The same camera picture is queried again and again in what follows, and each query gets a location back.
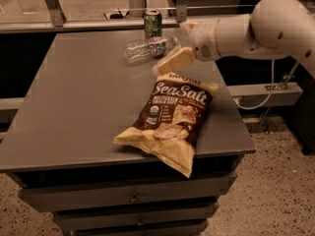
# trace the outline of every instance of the plastic bottle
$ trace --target plastic bottle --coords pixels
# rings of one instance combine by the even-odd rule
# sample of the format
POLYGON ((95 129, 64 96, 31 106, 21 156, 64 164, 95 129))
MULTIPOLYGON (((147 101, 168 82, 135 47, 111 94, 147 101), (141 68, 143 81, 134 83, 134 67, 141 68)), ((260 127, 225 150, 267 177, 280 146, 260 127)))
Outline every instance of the plastic bottle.
POLYGON ((129 64, 142 63, 166 55, 178 43, 176 37, 154 36, 125 46, 125 58, 129 64))

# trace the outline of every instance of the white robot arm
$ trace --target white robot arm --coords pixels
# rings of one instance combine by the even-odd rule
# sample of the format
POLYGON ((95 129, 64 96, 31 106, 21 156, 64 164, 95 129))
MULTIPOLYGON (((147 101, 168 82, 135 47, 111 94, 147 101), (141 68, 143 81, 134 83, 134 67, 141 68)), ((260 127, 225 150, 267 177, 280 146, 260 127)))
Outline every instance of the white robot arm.
POLYGON ((315 67, 315 20, 297 0, 261 0, 251 15, 222 16, 182 23, 188 47, 170 52, 155 67, 159 74, 194 62, 226 56, 280 59, 292 56, 306 69, 315 67))

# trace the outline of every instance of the floor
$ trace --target floor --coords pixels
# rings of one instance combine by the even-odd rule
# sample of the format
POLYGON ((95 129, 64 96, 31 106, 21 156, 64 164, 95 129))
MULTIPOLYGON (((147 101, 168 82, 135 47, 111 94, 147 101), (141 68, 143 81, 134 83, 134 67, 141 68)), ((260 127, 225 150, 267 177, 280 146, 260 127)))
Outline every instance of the floor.
MULTIPOLYGON (((257 151, 237 167, 238 177, 201 236, 315 236, 315 156, 302 146, 281 116, 266 134, 256 118, 244 118, 257 151)), ((0 174, 0 235, 61 236, 50 213, 38 213, 18 198, 20 188, 0 174)))
MULTIPOLYGON (((99 20, 104 8, 110 13, 110 8, 127 7, 122 0, 107 0, 110 8, 103 1, 60 0, 73 21, 99 20)), ((156 7, 166 3, 150 1, 156 7)), ((49 20, 44 0, 0 0, 0 24, 49 20)), ((302 154, 302 145, 281 116, 270 119, 270 134, 256 118, 244 122, 257 151, 241 161, 238 178, 220 197, 220 208, 201 236, 315 236, 315 156, 302 154)), ((51 214, 20 201, 19 190, 0 174, 0 235, 61 236, 51 214)))

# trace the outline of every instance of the soda can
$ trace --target soda can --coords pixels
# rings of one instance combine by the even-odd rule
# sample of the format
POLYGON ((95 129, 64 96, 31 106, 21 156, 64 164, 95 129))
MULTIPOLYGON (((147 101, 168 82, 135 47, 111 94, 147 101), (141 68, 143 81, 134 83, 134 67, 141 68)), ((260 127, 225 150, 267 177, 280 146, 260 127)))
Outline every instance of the soda can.
POLYGON ((146 38, 161 36, 161 13, 159 10, 146 10, 144 21, 146 38))

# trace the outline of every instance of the white cable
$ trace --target white cable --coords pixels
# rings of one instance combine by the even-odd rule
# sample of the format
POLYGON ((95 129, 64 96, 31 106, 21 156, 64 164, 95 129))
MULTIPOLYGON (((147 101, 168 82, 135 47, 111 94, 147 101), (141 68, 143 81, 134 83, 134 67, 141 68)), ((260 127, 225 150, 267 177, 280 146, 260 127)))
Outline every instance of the white cable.
POLYGON ((269 94, 268 96, 266 97, 266 99, 261 102, 260 104, 258 104, 257 106, 252 106, 252 107, 245 107, 245 106, 241 106, 239 104, 239 100, 238 99, 235 99, 235 103, 236 105, 241 108, 241 109, 244 109, 244 110, 253 110, 253 109, 256 109, 258 107, 261 107, 263 106, 270 98, 270 96, 273 94, 273 89, 274 89, 274 79, 275 79, 275 60, 273 59, 272 60, 272 83, 271 83, 271 87, 270 87, 270 91, 269 91, 269 94))

